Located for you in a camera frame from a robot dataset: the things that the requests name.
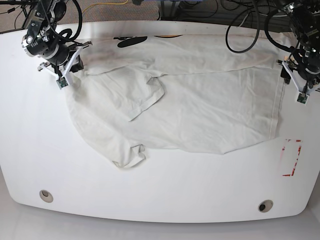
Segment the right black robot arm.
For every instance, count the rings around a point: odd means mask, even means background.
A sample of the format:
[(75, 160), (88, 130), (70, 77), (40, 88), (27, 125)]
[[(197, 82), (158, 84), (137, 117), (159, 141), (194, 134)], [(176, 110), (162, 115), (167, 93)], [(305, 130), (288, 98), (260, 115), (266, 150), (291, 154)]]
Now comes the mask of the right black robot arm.
[(22, 39), (22, 48), (31, 57), (40, 57), (53, 67), (54, 73), (62, 76), (61, 67), (71, 64), (70, 71), (76, 73), (84, 69), (80, 56), (72, 62), (76, 51), (85, 44), (76, 41), (83, 26), (83, 14), (78, 1), (73, 1), (78, 14), (76, 32), (65, 28), (56, 31), (57, 23), (65, 16), (65, 0), (39, 0), (28, 16), (27, 33)]

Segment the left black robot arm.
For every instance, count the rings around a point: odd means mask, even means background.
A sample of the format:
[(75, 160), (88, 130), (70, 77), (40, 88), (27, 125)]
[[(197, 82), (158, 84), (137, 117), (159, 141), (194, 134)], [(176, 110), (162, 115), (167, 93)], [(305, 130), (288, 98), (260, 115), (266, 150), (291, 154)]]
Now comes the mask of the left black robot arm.
[(320, 2), (318, 0), (275, 0), (275, 5), (290, 18), (290, 28), (299, 47), (292, 56), (296, 71), (306, 80), (302, 92), (314, 92), (320, 84)]

